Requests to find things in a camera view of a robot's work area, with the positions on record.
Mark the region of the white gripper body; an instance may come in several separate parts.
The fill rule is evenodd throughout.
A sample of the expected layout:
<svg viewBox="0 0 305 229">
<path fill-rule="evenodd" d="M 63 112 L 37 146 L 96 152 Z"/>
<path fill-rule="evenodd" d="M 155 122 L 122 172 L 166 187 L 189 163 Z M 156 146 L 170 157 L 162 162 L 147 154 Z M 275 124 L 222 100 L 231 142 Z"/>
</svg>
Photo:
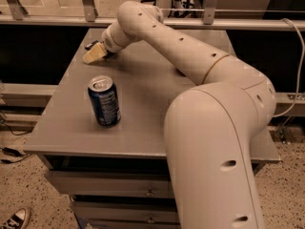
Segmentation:
<svg viewBox="0 0 305 229">
<path fill-rule="evenodd" d="M 120 45 L 114 42 L 109 29 L 105 29 L 102 32 L 101 39 L 108 52 L 117 53 L 123 50 Z"/>
</svg>

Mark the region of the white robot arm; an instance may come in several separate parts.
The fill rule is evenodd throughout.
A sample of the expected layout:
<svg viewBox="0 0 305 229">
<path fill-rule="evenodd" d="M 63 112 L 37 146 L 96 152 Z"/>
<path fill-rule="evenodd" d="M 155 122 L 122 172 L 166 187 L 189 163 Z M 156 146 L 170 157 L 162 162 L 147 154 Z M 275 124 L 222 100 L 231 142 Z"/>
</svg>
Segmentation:
<svg viewBox="0 0 305 229">
<path fill-rule="evenodd" d="M 265 229 L 250 146 L 275 112 L 269 78 L 236 57 L 163 24 L 152 5 L 123 3 L 91 63 L 144 40 L 193 83 L 170 105 L 164 141 L 182 229 Z"/>
</svg>

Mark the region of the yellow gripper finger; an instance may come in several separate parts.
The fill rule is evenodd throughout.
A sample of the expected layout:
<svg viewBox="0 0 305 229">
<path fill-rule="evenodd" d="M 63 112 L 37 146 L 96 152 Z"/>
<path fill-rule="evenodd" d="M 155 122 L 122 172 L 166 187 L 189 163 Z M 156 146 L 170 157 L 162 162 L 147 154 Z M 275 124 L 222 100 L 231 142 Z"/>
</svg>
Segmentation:
<svg viewBox="0 0 305 229">
<path fill-rule="evenodd" d="M 96 61 L 102 60 L 107 55 L 105 46 L 98 42 L 94 44 L 83 56 L 83 62 L 91 64 Z"/>
</svg>

